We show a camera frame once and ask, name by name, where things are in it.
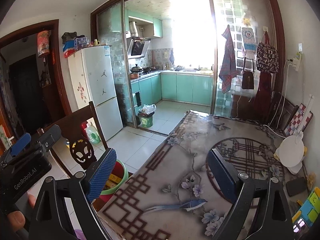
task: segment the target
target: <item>hanging lantern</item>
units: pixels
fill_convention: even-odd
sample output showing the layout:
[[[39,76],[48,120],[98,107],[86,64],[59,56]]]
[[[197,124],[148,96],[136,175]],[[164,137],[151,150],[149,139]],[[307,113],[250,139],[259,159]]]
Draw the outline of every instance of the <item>hanging lantern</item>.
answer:
[[[49,31],[39,32],[37,36],[38,57],[47,56],[49,51]]]

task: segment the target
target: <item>white refrigerator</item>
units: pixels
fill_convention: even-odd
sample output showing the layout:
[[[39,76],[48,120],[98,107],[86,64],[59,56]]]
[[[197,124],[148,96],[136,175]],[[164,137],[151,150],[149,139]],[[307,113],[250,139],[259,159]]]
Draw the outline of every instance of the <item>white refrigerator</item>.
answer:
[[[92,101],[106,140],[123,125],[113,81],[110,47],[95,46],[68,57],[73,90],[79,109]]]

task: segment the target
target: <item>finger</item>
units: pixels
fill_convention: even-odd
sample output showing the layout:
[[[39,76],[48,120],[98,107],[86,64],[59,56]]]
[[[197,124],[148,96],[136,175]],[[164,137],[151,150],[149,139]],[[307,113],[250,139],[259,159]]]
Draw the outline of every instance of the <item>finger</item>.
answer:
[[[36,204],[36,198],[35,196],[31,195],[31,194],[28,194],[28,198],[29,198],[29,204],[32,208],[35,207],[35,204]]]
[[[8,215],[8,220],[12,226],[12,229],[14,231],[17,231],[21,228],[23,228],[26,219],[24,218],[24,215],[20,211],[12,212]]]

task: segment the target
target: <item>floral tablecloth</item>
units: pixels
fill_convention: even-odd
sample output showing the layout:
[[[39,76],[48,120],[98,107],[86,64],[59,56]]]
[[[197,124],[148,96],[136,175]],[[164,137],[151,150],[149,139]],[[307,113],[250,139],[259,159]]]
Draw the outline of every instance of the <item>floral tablecloth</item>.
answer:
[[[239,172],[256,179],[277,176],[284,184],[292,175],[273,158],[281,141],[262,126],[190,111],[98,215],[126,239],[212,238],[231,203],[208,167],[208,151],[217,148]]]

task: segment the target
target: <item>chair backrest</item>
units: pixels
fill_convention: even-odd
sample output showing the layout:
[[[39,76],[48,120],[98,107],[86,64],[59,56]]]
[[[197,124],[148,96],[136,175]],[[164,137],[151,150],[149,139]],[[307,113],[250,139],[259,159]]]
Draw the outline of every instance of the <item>chair backrest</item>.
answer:
[[[278,124],[278,120],[280,118],[278,128],[282,130],[286,128],[289,122],[291,121],[292,117],[294,116],[294,114],[297,112],[298,108],[299,106],[297,105],[295,106],[288,99],[284,98],[279,92],[276,92],[271,102],[269,115],[268,115],[268,123],[271,122],[274,115],[276,116],[273,118],[273,121],[271,122],[270,127],[276,128]]]
[[[42,134],[46,132],[52,125],[57,124],[61,129],[62,136],[69,141],[71,156],[77,163],[81,165],[84,170],[86,170],[92,162],[97,161],[97,158],[94,156],[93,146],[82,135],[81,124],[92,117],[97,126],[103,146],[105,149],[107,149],[108,145],[103,136],[97,113],[92,102],[89,102],[88,106],[85,106],[71,113],[70,115],[65,116],[50,126],[47,126],[43,129],[38,129],[38,133]]]

